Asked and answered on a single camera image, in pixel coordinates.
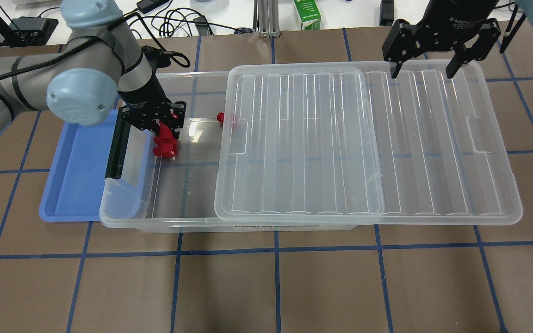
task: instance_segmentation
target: white floor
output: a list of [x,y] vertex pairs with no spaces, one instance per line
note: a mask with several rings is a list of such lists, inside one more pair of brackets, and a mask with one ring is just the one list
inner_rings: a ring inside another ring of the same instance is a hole
[[[26,2],[28,0],[0,0],[6,12],[12,17],[37,16],[47,8],[60,6],[61,0],[47,0],[32,4],[15,4],[14,2]],[[131,11],[136,7],[138,0],[116,0],[118,6],[124,11]],[[374,27],[379,23],[379,3],[381,0],[317,0],[322,14],[322,29]],[[395,0],[394,17],[406,19],[411,23],[417,23],[427,7],[427,0]],[[506,4],[507,0],[501,0],[499,4]],[[211,23],[219,23],[231,27],[252,27],[254,14],[254,0],[174,0],[171,8],[190,7],[203,13]],[[162,7],[148,13],[161,10]],[[294,17],[294,4],[292,0],[279,0],[279,25],[281,30],[298,30],[299,25]],[[0,16],[8,21],[0,10]],[[71,29],[66,27],[65,21],[58,9],[47,12],[44,17],[58,19],[59,25],[49,44],[63,44],[67,41]],[[510,17],[509,9],[502,8],[493,11],[491,17],[499,20],[507,20]],[[133,25],[141,33],[143,38],[148,38],[139,23]],[[216,34],[231,34],[226,28],[213,28]],[[182,30],[178,30],[177,36],[185,36]]]

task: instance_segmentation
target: tiled table surface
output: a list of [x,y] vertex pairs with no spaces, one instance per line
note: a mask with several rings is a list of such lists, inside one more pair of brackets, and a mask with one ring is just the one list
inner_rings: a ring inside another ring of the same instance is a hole
[[[378,60],[386,34],[163,42],[206,71]],[[524,25],[505,56],[495,46],[480,64],[524,203],[514,226],[146,234],[45,223],[38,205],[62,122],[50,112],[19,116],[0,139],[0,333],[533,332],[533,29]]]

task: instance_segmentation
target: green box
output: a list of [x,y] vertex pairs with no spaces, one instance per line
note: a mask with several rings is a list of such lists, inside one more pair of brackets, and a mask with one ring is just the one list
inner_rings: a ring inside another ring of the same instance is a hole
[[322,16],[316,6],[316,0],[294,0],[297,20],[302,30],[320,30]]

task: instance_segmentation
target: clear plastic container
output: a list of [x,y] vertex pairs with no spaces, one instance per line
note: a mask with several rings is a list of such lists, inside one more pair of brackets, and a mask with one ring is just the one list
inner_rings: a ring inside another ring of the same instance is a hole
[[189,105],[180,154],[158,159],[149,140],[130,139],[127,177],[106,179],[102,223],[149,232],[513,224],[520,196],[480,66],[449,80],[446,65],[409,61],[397,80],[386,62],[241,66],[229,83],[228,72],[159,74],[167,95]]

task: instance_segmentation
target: blue plastic tray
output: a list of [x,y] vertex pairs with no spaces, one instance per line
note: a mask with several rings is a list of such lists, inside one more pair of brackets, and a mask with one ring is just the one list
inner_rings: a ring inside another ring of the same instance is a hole
[[43,221],[99,221],[116,115],[96,126],[65,123],[38,210]]

